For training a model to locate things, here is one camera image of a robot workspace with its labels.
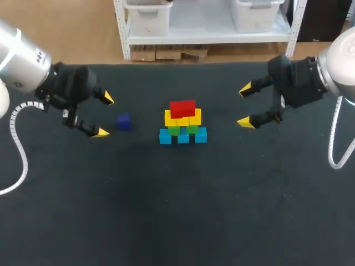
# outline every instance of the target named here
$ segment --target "toy block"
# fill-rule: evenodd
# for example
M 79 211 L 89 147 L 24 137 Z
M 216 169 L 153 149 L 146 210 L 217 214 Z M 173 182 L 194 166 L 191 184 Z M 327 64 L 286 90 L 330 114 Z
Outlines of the toy block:
M 177 126 L 189 126 L 190 125 L 189 121 L 190 120 L 188 117 L 176 119 Z
M 207 128 L 199 127 L 199 132 L 195 134 L 195 143 L 207 142 Z
M 169 105 L 172 119 L 195 116 L 195 100 L 171 101 Z
M 200 126 L 201 125 L 201 109 L 196 108 L 196 115 L 189 117 L 190 126 Z
M 190 142 L 190 135 L 187 133 L 186 128 L 183 127 L 180 130 L 180 135 L 177 136 L 178 144 L 189 143 Z
M 186 130 L 188 134 L 197 134 L 199 132 L 199 126 L 188 126 Z
M 117 127 L 119 130 L 130 130 L 131 120 L 128 114 L 118 115 L 117 117 Z
M 165 126 L 177 126 L 176 119 L 171 119 L 170 110 L 165 110 Z
M 159 143 L 162 145 L 171 144 L 171 136 L 167 129 L 161 129 L 159 132 Z
M 180 127 L 179 126 L 169 126 L 168 132 L 170 136 L 179 136 L 180 135 Z

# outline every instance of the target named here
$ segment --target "light blue block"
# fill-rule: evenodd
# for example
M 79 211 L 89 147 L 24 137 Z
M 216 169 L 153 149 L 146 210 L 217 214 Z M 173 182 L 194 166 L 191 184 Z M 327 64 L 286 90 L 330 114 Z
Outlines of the light blue block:
M 171 136 L 168 129 L 161 129 L 159 132 L 159 143 L 162 145 L 171 144 Z
M 189 143 L 190 142 L 190 135 L 187 133 L 186 128 L 182 127 L 180 129 L 180 135 L 177 136 L 178 144 Z
M 195 134 L 195 143 L 207 142 L 207 128 L 199 127 L 199 131 Z

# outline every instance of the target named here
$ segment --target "yellow fingertip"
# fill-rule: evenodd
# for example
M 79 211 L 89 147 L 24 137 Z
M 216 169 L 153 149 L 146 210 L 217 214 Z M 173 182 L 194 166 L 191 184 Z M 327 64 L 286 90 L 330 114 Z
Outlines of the yellow fingertip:
M 107 92 L 107 90 L 105 91 L 105 98 L 111 102 L 109 105 L 115 103 L 115 101 L 112 99 L 111 95 Z
M 239 91 L 240 96 L 244 98 L 244 96 L 241 94 L 243 91 L 248 90 L 251 88 L 251 82 L 249 82 L 243 89 Z
M 99 132 L 95 135 L 95 136 L 92 136 L 92 137 L 106 137 L 110 135 L 110 133 L 108 133 L 107 131 L 103 130 L 101 127 L 99 128 Z
M 250 129 L 255 129 L 255 127 L 250 123 L 250 116 L 240 119 L 237 122 L 242 127 L 248 127 Z

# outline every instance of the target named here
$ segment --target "red block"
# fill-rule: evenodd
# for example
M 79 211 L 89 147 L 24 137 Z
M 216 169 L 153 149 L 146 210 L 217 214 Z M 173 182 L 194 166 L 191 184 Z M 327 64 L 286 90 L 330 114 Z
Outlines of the red block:
M 195 100 L 170 102 L 170 112 L 172 119 L 195 116 L 195 109 Z

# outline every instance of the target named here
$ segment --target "black tablecloth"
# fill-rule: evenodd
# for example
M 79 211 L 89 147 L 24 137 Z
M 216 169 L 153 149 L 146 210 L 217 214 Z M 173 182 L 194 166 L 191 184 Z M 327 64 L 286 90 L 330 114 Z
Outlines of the black tablecloth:
M 21 112 L 29 174 L 0 197 L 1 265 L 353 265 L 355 163 L 327 162 L 336 103 L 285 114 L 277 126 L 243 129 L 271 92 L 238 90 L 266 64 L 92 66 L 116 103 L 90 100 L 79 115 L 111 132 L 88 139 L 51 109 Z M 11 91 L 13 109 L 33 99 Z M 169 101 L 195 99 L 208 143 L 159 145 Z M 115 129 L 128 113 L 134 130 Z M 22 171 L 0 120 L 0 187 Z M 344 104 L 335 158 L 355 136 Z

